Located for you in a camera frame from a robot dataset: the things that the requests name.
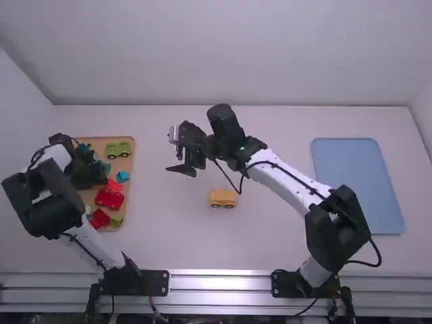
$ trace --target yellow toy car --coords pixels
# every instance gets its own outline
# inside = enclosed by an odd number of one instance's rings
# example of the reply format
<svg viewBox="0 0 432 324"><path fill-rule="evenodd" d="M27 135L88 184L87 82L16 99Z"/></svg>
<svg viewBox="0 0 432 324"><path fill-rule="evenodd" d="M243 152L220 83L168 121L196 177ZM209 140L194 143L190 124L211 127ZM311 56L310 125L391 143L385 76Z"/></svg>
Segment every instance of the yellow toy car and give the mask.
<svg viewBox="0 0 432 324"><path fill-rule="evenodd" d="M212 190L209 195L209 204L213 208L234 208L237 206L237 192L233 190Z"/></svg>

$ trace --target green toy block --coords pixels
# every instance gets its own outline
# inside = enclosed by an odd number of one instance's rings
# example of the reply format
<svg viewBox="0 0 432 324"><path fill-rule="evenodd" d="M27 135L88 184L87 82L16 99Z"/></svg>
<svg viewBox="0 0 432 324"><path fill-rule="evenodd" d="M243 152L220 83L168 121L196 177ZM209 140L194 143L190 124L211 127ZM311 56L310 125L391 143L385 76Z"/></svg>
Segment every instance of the green toy block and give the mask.
<svg viewBox="0 0 432 324"><path fill-rule="evenodd" d="M123 217L119 218L119 219L113 219L113 218L111 218L111 220L109 221L109 225L111 227L114 227L114 228L119 228L120 226L122 226L123 219L124 219Z"/></svg>

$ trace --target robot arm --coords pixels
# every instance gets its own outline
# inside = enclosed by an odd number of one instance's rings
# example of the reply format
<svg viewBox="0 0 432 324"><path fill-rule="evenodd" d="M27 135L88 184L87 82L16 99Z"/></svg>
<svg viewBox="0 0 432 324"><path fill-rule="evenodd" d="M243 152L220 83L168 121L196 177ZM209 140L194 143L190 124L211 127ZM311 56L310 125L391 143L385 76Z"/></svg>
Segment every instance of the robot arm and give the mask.
<svg viewBox="0 0 432 324"><path fill-rule="evenodd" d="M314 295L371 239L355 193L346 186L334 190L284 163L265 143L244 134L229 105L210 108L207 117L212 135L189 121L169 129L169 142L177 146L179 160L184 155L184 164L167 170L196 177L195 169L205 169L206 159L219 159L292 205L304 216L310 257L290 276L286 284L295 292L286 296Z"/></svg>
<svg viewBox="0 0 432 324"><path fill-rule="evenodd" d="M105 174L101 177L100 165L93 159L93 152L80 156L69 136L57 134L50 138L49 146L37 150L27 168L1 184L30 235L60 240L97 271L103 272L99 283L90 289L86 322L92 323L95 302L101 294L164 296L166 293L153 293L155 289L149 279L157 275L167 285L169 276L167 271L139 270L131 259L110 246L91 226L84 203L73 181L66 176L77 168L80 175L76 181L79 183L75 183L79 187L106 180Z"/></svg>

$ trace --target mounting bracket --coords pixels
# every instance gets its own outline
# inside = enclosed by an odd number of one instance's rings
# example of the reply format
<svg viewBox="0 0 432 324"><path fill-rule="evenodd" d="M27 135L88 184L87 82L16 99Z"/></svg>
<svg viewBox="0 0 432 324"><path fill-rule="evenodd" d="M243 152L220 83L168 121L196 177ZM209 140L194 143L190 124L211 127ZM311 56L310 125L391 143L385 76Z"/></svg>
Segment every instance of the mounting bracket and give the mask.
<svg viewBox="0 0 432 324"><path fill-rule="evenodd" d="M309 294L305 294L298 285L296 271L278 269L271 273L271 294L274 298L331 298L339 288L338 275L332 275L319 288L313 288Z"/></svg>

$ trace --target black cable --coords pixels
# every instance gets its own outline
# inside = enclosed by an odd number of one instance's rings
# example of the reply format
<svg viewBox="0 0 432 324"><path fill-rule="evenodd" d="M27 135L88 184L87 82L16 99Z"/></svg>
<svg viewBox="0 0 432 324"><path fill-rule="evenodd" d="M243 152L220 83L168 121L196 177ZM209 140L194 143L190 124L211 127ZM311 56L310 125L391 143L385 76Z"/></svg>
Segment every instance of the black cable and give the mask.
<svg viewBox="0 0 432 324"><path fill-rule="evenodd" d="M107 268L106 266L102 263L102 261L98 260L97 257L94 256L93 253L91 253L84 245L82 245L82 243L80 241L78 241L78 239L74 236L71 235L69 233L62 233L61 235L63 236L67 236L69 238L69 240L72 242L74 241L82 250L84 250L84 252L90 257L92 258L94 261L96 261L96 264L101 267L103 269L104 272L107 272Z"/></svg>
<svg viewBox="0 0 432 324"><path fill-rule="evenodd" d="M356 263L358 265L366 265L367 267L371 267L371 268L378 268L381 266L381 264L383 263L383 258L381 256L381 252L379 252L378 246L375 244L375 242L372 240L372 238L369 238L369 242L371 243L373 249L375 250L375 253L377 254L377 258L378 261L377 263L369 263L369 262L364 262L364 261L358 261L358 260L348 260L346 261L346 265L349 263Z"/></svg>
<svg viewBox="0 0 432 324"><path fill-rule="evenodd" d="M93 253L91 253L74 235L71 235L69 233L62 233L61 235L66 236L69 238L69 240L72 242L74 241L90 258L92 258L94 261L96 261L96 264L103 269L104 272L107 272L106 266L102 263L102 261L98 260L97 257ZM108 317L108 322L111 322L111 319L114 315L114 295L111 294L111 313Z"/></svg>
<svg viewBox="0 0 432 324"><path fill-rule="evenodd" d="M243 185L244 175L242 175L242 178L240 179L240 187L239 187L239 189L237 189L236 186L234 185L234 183L232 182L231 178L226 174L226 172L222 169L222 167L218 164L218 162L216 160L213 160L213 162L216 164L216 166L219 168L219 170L222 171L223 175L225 176L225 178L227 178L227 180L228 180L229 184L231 184L232 188L234 188L234 190L238 194L242 194L242 185Z"/></svg>
<svg viewBox="0 0 432 324"><path fill-rule="evenodd" d="M288 317L297 317L297 316L303 315L305 312L307 312L309 309L311 309L312 306L315 305L315 303L316 303L317 301L318 301L318 298L315 298L314 301L311 302L311 303L309 304L309 306L307 306L304 310L302 310L302 311L300 311L300 312L298 312L298 313L296 313L296 314L294 314L294 315L288 315Z"/></svg>

